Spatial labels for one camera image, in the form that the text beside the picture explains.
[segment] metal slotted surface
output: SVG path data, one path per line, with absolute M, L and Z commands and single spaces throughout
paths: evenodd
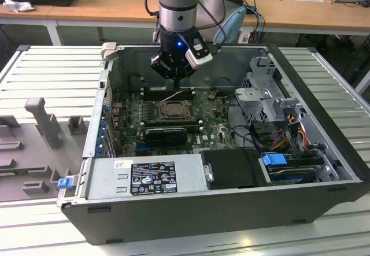
M 99 46 L 31 46 L 21 52 L 0 79 L 0 116 L 34 123 L 24 105 L 30 97 L 43 97 L 46 112 L 58 121 L 70 116 L 89 121 L 104 69 L 100 53 Z
M 370 165 L 370 112 L 367 103 L 317 53 L 311 53 L 306 48 L 280 50 L 359 155 Z M 288 82 L 282 79 L 282 83 L 289 95 L 295 97 Z
M 0 255 L 365 256 L 370 251 L 369 218 L 370 195 L 365 195 L 335 206 L 311 224 L 92 246 L 54 201 L 0 206 Z

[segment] black plastic cover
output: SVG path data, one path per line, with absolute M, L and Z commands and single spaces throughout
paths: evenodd
M 266 186 L 258 161 L 260 154 L 255 149 L 204 150 L 201 155 L 203 164 L 212 170 L 210 190 Z

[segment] sticker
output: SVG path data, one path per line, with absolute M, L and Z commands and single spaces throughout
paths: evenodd
M 177 192 L 176 171 L 174 162 L 154 162 L 148 164 L 132 164 L 131 166 L 131 194 L 168 194 Z
M 115 161 L 114 168 L 130 168 L 132 165 L 133 160 L 131 159 L 124 159 L 122 161 Z

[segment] motherboard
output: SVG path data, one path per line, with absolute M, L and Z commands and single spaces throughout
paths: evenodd
M 151 101 L 142 93 L 131 94 L 113 104 L 117 156 L 193 154 L 237 148 L 225 119 L 227 97 L 213 95 L 209 88 L 191 93 L 190 97 L 185 96 L 188 99 L 181 94 L 165 101 Z M 153 141 L 158 140 L 159 133 L 170 141 Z

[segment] floor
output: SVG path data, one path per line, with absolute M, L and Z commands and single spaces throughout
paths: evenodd
M 12 56 L 18 45 L 51 45 L 49 34 L 43 26 L 3 25 L 2 28 L 15 45 L 0 31 L 0 70 L 5 66 L 8 58 Z M 59 32 L 65 45 L 101 45 L 103 43 L 99 40 L 98 31 L 95 27 L 59 27 Z M 153 35 L 152 29 L 142 28 L 104 28 L 103 32 L 106 42 L 117 42 L 122 44 L 151 43 Z M 265 34 L 262 42 L 274 43 L 280 47 L 294 47 L 298 36 L 298 34 L 268 32 Z M 319 36 L 317 35 L 304 35 L 299 39 L 297 46 L 315 47 L 318 38 Z M 365 38 L 365 36 L 353 36 L 351 39 L 358 49 Z M 348 62 L 355 56 L 356 51 L 341 49 L 337 44 L 338 38 L 336 36 L 330 36 L 327 41 L 327 52 L 323 53 L 323 56 L 340 74 L 342 74 Z M 345 79 L 348 80 L 351 77 L 352 71 L 360 66 L 368 53 L 370 52 L 361 49 L 347 68 L 344 74 Z M 357 78 L 354 86 L 369 69 L 370 66 L 367 66 L 363 74 Z M 364 97 L 367 101 L 370 101 L 370 90 L 365 92 Z

